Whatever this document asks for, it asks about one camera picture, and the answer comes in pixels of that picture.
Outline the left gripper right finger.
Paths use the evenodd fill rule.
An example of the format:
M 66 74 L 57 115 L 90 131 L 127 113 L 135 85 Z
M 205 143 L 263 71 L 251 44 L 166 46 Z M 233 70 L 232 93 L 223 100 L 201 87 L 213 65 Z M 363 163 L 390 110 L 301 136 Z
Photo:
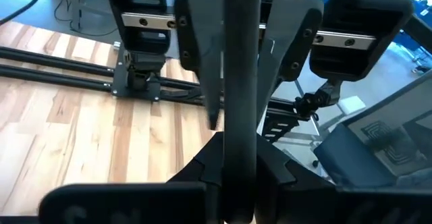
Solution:
M 432 190 L 337 186 L 256 138 L 256 224 L 432 224 Z

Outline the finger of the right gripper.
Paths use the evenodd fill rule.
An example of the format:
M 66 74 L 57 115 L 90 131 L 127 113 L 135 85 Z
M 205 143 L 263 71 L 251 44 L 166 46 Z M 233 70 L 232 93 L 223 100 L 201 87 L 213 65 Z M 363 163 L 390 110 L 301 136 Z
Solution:
M 299 77 L 322 19 L 322 0 L 273 0 L 258 60 L 258 119 L 278 77 Z
M 175 0 L 174 14 L 181 66 L 196 74 L 214 130 L 221 107 L 222 0 Z

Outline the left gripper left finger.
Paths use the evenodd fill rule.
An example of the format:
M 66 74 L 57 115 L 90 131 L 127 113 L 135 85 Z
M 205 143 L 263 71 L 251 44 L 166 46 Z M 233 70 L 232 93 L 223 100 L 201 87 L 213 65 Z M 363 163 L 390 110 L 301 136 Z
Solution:
M 164 183 L 72 184 L 40 202 L 40 224 L 223 224 L 217 132 Z

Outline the black jointed clamp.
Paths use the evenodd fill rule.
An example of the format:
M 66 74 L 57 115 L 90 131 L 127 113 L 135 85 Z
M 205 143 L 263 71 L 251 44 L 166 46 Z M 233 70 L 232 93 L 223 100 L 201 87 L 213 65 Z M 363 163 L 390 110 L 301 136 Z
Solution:
M 316 92 L 305 93 L 302 97 L 296 97 L 294 108 L 301 117 L 312 117 L 318 121 L 316 111 L 319 108 L 330 107 L 340 100 L 341 80 L 327 80 Z

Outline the white box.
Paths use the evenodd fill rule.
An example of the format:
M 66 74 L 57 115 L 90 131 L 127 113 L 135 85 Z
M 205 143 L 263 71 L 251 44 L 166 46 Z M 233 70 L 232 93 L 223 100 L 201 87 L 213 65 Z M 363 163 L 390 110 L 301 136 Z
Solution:
M 362 111 L 366 105 L 358 96 L 351 96 L 339 100 L 337 106 L 340 108 L 344 115 L 351 115 Z

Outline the grey patterned board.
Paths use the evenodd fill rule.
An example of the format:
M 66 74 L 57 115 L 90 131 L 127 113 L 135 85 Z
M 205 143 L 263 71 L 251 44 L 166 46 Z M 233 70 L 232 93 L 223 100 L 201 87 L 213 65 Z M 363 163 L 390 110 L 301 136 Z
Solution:
M 393 175 L 432 169 L 432 71 L 344 125 Z

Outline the grey metal stand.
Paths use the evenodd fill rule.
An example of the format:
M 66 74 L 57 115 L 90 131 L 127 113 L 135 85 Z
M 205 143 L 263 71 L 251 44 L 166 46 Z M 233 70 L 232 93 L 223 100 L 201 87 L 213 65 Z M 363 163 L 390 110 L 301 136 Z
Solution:
M 71 12 L 71 18 L 58 18 L 57 10 L 60 5 L 65 1 L 66 11 Z M 70 30 L 85 36 L 101 37 L 113 34 L 117 31 L 117 26 L 109 29 L 107 32 L 99 34 L 85 33 L 82 31 L 82 16 L 83 13 L 90 13 L 92 15 L 108 18 L 112 15 L 111 8 L 109 7 L 108 0 L 61 0 L 54 11 L 55 19 L 59 22 L 68 22 Z

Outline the black aluminium table frame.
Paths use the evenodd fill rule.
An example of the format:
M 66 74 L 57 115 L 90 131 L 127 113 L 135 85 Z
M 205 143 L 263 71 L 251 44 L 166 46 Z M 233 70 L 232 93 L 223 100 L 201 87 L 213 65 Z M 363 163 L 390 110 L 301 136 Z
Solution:
M 121 60 L 112 68 L 7 47 L 0 47 L 0 59 L 22 61 L 46 67 L 105 76 L 111 78 L 112 81 L 104 82 L 10 65 L 0 65 L 0 76 L 8 78 L 98 90 L 109 92 L 120 98 L 142 99 L 152 102 L 163 100 L 189 105 L 203 105 L 200 86 L 193 82 L 151 76 L 149 81 L 144 83 L 143 90 L 128 88 L 126 86 L 128 71 Z M 276 142 L 281 137 L 320 141 L 321 138 L 314 134 L 292 133 L 291 130 L 299 126 L 300 121 L 308 121 L 308 118 L 294 112 L 294 103 L 292 101 L 272 98 L 267 107 L 263 134 L 270 142 Z

